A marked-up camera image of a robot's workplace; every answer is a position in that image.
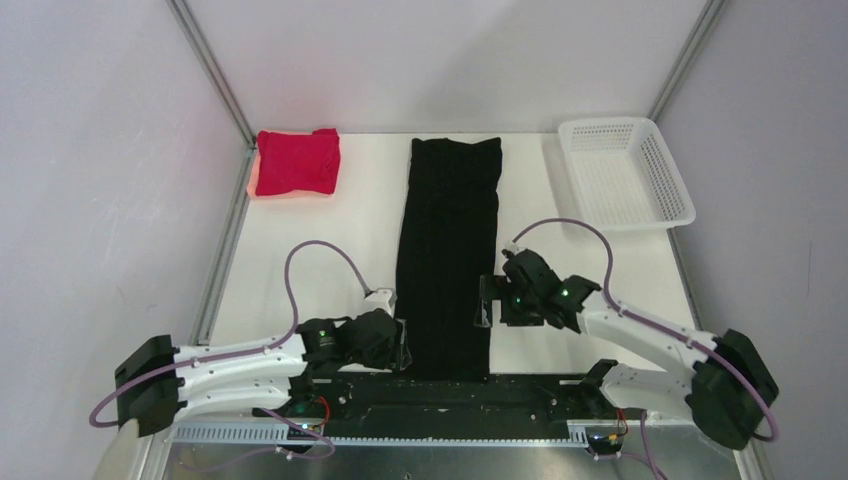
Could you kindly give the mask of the black t shirt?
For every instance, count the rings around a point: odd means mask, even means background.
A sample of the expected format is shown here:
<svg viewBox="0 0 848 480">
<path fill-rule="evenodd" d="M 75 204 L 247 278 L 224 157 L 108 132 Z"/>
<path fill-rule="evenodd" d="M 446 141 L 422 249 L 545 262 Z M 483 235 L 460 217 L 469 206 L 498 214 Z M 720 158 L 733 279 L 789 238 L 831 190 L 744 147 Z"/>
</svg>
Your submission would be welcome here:
<svg viewBox="0 0 848 480">
<path fill-rule="evenodd" d="M 411 142 L 397 265 L 397 317 L 408 328 L 407 376 L 482 380 L 491 332 L 475 324 L 479 281 L 495 268 L 502 140 Z"/>
</svg>

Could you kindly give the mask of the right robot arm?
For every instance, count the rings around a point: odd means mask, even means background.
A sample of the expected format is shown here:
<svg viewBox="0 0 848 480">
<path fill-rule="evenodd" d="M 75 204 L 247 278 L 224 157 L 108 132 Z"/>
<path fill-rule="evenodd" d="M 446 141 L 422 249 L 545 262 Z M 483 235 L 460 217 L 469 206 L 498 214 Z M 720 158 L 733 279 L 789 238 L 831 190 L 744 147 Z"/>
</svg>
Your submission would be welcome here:
<svg viewBox="0 0 848 480">
<path fill-rule="evenodd" d="M 501 275 L 479 281 L 475 322 L 491 327 L 548 325 L 616 344 L 654 364 L 633 368 L 597 361 L 581 381 L 581 404 L 598 418 L 615 409 L 641 409 L 691 421 L 717 444 L 742 450 L 757 436 L 779 389 L 753 342 L 674 326 L 622 303 L 579 275 L 561 279 L 536 252 L 504 253 Z"/>
</svg>

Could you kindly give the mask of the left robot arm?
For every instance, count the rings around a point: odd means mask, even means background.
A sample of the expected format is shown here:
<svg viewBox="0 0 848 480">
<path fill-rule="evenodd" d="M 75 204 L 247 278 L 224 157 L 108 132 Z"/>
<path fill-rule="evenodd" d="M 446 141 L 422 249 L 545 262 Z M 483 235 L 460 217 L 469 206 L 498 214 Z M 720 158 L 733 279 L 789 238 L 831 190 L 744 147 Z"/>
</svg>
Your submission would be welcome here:
<svg viewBox="0 0 848 480">
<path fill-rule="evenodd" d="M 405 369 L 406 336 L 404 321 L 376 308 L 355 318 L 311 319 L 283 339 L 177 347 L 168 335 L 152 337 L 115 371 L 117 424 L 134 420 L 144 437 L 217 412 L 282 407 L 302 416 L 314 406 L 317 377 L 348 365 Z"/>
</svg>

